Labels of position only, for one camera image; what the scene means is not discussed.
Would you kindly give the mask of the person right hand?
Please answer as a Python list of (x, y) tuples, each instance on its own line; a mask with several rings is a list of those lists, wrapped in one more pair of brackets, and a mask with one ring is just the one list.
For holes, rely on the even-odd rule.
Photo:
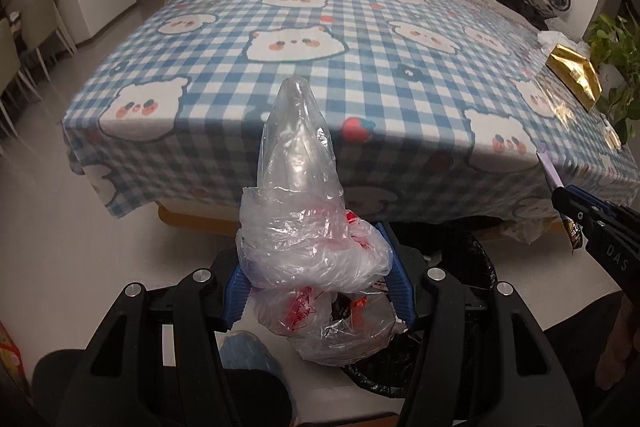
[(639, 313), (626, 295), (608, 336), (608, 342), (597, 366), (596, 382), (603, 390), (611, 389), (626, 373), (632, 351), (639, 350)]

